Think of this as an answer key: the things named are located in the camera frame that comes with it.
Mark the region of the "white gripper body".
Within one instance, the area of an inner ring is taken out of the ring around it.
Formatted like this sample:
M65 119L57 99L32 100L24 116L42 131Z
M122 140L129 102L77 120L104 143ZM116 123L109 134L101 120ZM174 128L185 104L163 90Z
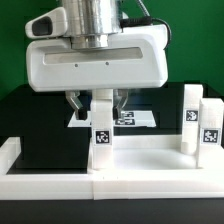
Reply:
M30 86L39 92L158 88L168 79L163 25L125 28L103 49L74 50L70 40L38 40L26 52Z

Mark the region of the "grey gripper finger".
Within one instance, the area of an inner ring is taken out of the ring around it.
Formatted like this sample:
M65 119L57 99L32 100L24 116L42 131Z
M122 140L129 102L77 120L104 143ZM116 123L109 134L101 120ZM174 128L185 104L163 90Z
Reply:
M74 91L66 91L65 92L66 99L70 106L73 108L75 112L75 116L77 120L86 120L87 119L87 109L82 105L79 100L80 92L77 90Z
M129 91L126 89L115 89L113 91L113 119L122 118L122 110L128 101Z

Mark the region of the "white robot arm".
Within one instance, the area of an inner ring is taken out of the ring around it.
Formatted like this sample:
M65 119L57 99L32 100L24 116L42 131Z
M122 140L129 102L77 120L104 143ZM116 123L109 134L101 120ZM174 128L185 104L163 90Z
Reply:
M36 91L64 91L79 119L82 90L115 89L113 117L122 116L128 91L157 88L168 78L169 25L158 18L125 16L120 0L59 0L25 26L27 76Z

